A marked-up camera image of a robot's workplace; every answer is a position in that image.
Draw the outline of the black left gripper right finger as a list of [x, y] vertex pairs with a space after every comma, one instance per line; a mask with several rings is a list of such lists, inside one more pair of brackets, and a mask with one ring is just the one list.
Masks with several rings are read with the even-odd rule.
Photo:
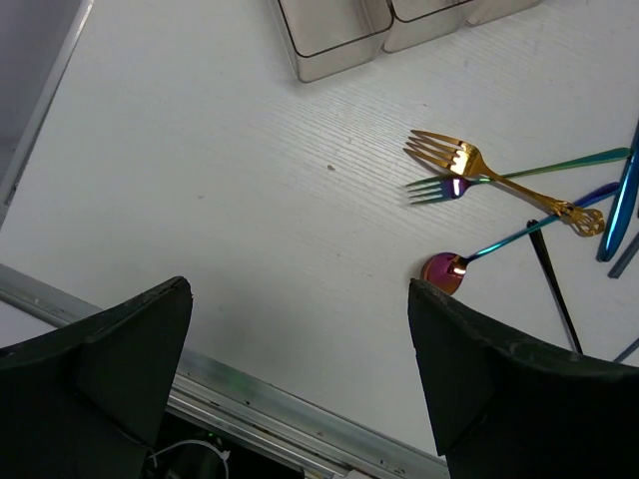
[[547, 343], [410, 283], [408, 323], [453, 478], [634, 478], [638, 370]]

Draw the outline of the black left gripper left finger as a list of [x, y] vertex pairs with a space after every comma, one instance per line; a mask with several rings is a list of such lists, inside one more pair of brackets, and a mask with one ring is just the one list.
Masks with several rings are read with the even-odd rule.
[[136, 478], [157, 440], [193, 309], [173, 277], [1, 350], [4, 478]]

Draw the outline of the iridescent purple spoon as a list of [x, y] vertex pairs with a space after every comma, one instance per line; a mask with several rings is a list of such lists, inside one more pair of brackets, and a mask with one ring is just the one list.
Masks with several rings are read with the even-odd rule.
[[[616, 194], [619, 183], [606, 184], [576, 202], [577, 207], [590, 207]], [[420, 278], [436, 286], [447, 294], [454, 294], [460, 287], [471, 262], [487, 256], [498, 249], [505, 247], [514, 241], [535, 234], [543, 227], [559, 221], [559, 217], [553, 215], [541, 221], [533, 221], [525, 229], [520, 230], [470, 256], [463, 256], [454, 252], [441, 252], [428, 259], [423, 265]]]

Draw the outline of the black spoon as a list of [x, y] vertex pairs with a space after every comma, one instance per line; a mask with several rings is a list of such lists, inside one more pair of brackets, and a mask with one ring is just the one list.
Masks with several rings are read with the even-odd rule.
[[536, 230], [529, 234], [530, 241], [536, 253], [538, 262], [545, 275], [554, 302], [558, 308], [560, 319], [568, 336], [571, 349], [579, 354], [583, 353], [581, 341], [578, 337], [575, 325], [570, 316], [567, 304], [562, 294], [548, 249], [541, 230]]

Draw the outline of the iridescent green fork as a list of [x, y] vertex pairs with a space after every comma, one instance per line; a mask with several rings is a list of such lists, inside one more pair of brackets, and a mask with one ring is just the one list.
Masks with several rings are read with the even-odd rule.
[[[506, 177], [520, 178], [617, 162], [627, 160], [631, 156], [631, 153], [631, 149], [617, 148], [571, 161], [513, 172], [507, 174]], [[490, 182], [491, 179], [488, 178], [467, 180], [456, 175], [443, 175], [418, 180], [406, 185], [405, 187], [408, 192], [409, 201], [412, 205], [430, 205], [460, 199], [471, 187]]]

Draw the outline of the blue knife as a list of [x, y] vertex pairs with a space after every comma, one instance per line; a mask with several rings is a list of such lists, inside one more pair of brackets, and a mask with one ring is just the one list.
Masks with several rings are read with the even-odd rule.
[[619, 191], [615, 196], [596, 259], [610, 261], [620, 247], [627, 232], [638, 194], [638, 130], [630, 146], [631, 155], [626, 162]]

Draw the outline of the gold fork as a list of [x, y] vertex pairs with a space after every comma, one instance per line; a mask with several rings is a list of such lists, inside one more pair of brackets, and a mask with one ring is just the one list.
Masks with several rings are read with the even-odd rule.
[[549, 213], [565, 220], [582, 237], [600, 235], [605, 230], [603, 214], [596, 209], [541, 195], [494, 172], [479, 149], [463, 140], [433, 132], [411, 130], [403, 149], [412, 158], [433, 164], [465, 179], [489, 178], [524, 195]]

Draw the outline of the clear plastic compartment organizer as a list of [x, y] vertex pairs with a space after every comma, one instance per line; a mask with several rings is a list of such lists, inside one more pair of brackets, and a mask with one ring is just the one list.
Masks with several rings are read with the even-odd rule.
[[298, 80], [310, 83], [537, 6], [537, 1], [275, 0]]

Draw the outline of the aluminium table edge rail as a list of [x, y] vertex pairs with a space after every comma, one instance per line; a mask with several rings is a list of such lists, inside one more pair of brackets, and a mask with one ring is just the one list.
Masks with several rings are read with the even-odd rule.
[[309, 478], [448, 475], [441, 459], [196, 352], [184, 352], [168, 407]]

